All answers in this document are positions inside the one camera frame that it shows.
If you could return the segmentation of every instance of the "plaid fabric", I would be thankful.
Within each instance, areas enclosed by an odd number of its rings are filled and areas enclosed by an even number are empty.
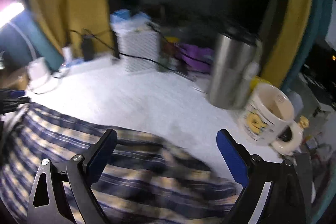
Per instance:
[[[91,189],[111,223],[220,223],[237,198],[234,183],[161,137],[88,123],[37,103],[26,108],[7,138],[0,171],[0,197],[20,223],[41,160],[69,160],[107,128],[117,132],[118,144]],[[69,184],[64,188],[77,223],[84,223]]]

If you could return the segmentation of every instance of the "white basket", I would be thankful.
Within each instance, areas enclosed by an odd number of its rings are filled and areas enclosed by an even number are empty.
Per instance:
[[[125,54],[144,57],[158,62],[159,35],[154,31],[132,32],[118,36],[119,51]],[[148,60],[120,55],[125,60],[127,72],[156,69],[157,64]]]

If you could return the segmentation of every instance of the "white cable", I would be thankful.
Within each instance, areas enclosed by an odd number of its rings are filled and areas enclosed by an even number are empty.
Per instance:
[[[26,41],[27,45],[28,45],[28,48],[30,50],[30,53],[31,53],[31,57],[33,58],[33,60],[36,59],[36,52],[35,52],[35,49],[33,47],[33,44],[31,43],[31,41],[29,40],[29,38],[20,30],[20,28],[12,23],[12,22],[8,22],[8,25],[10,25],[12,28],[14,28],[18,34]]]

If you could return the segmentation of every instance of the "mug handle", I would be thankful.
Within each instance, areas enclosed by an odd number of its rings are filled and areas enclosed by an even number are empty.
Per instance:
[[[292,131],[292,139],[289,142],[283,142],[280,139],[276,139],[271,145],[273,148],[282,155],[292,156],[293,151],[297,149],[303,140],[303,130],[307,128],[309,121],[307,118],[301,116],[300,123],[293,121],[289,127]]]

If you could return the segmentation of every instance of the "glowing light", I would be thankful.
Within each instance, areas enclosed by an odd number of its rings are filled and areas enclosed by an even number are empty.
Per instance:
[[[15,2],[8,5],[0,12],[0,28],[10,22],[15,16],[21,13],[25,7],[20,2]]]

